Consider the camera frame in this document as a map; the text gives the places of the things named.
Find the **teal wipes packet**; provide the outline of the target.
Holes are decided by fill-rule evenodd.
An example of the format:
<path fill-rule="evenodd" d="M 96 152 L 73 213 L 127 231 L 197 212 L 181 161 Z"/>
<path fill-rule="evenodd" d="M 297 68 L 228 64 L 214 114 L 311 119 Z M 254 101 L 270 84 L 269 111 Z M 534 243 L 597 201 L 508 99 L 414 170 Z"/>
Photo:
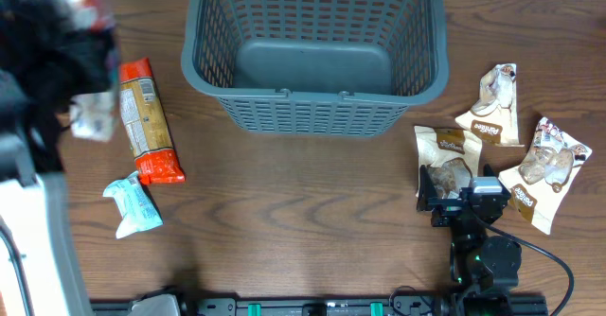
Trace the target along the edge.
<path fill-rule="evenodd" d="M 116 239 L 146 232 L 164 224 L 160 213 L 143 189 L 137 171 L 110 183 L 102 196 L 115 201 L 122 217 L 116 229 Z"/>

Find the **beige Pantree snack bag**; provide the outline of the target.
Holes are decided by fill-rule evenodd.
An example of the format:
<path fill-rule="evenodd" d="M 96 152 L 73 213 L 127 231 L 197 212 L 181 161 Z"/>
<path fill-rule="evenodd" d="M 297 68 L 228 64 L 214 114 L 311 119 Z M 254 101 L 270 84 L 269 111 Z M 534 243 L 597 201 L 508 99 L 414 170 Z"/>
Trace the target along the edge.
<path fill-rule="evenodd" d="M 425 166 L 441 199 L 457 198 L 477 176 L 482 141 L 473 133 L 449 128 L 414 128 L 419 167 Z"/>

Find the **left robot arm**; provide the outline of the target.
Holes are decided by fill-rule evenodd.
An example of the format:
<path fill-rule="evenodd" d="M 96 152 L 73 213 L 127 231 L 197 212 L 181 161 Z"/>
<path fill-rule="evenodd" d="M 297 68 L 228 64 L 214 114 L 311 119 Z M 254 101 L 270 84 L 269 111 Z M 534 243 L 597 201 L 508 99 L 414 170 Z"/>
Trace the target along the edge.
<path fill-rule="evenodd" d="M 10 315 L 180 315 L 172 290 L 89 299 L 68 217 L 64 132 L 109 141 L 115 23 L 102 0 L 1 0 L 1 295 Z"/>

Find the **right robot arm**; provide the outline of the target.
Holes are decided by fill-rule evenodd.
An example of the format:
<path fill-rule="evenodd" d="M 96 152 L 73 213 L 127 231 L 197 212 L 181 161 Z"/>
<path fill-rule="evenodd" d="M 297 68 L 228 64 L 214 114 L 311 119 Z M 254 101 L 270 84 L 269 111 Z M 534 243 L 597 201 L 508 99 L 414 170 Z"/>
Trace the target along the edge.
<path fill-rule="evenodd" d="M 431 214 L 431 225 L 450 230 L 450 275 L 457 286 L 437 298 L 436 315 L 511 315 L 509 291 L 519 283 L 521 246 L 487 234 L 502 215 L 510 193 L 484 166 L 453 198 L 440 198 L 427 167 L 419 168 L 417 210 Z"/>

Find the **white tissue multipack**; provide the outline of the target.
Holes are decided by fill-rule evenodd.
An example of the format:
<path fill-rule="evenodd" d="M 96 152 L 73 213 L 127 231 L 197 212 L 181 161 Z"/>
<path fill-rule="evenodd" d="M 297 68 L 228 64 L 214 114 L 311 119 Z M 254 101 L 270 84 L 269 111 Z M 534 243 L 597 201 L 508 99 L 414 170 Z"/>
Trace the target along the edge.
<path fill-rule="evenodd" d="M 116 129 L 117 91 L 81 94 L 69 105 L 70 131 L 73 136 L 98 142 L 109 142 Z"/>

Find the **orange cookie package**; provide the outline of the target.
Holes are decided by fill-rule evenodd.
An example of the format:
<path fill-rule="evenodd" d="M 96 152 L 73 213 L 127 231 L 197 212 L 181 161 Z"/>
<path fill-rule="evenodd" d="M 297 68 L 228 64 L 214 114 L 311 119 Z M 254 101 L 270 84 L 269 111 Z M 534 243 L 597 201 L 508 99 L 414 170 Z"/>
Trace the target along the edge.
<path fill-rule="evenodd" d="M 120 65 L 120 115 L 142 184 L 177 184 L 181 169 L 148 58 Z"/>

